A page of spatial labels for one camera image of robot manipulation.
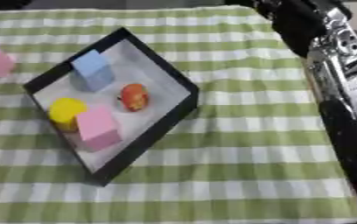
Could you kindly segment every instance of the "table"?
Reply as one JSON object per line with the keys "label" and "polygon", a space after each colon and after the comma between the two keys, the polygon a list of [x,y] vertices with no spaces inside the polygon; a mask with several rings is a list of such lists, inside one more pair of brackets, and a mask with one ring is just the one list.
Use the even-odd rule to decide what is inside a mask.
{"label": "table", "polygon": [[[201,90],[199,109],[106,187],[21,84],[120,26]],[[0,223],[346,223],[357,199],[301,67],[270,23],[239,6],[0,12]]]}

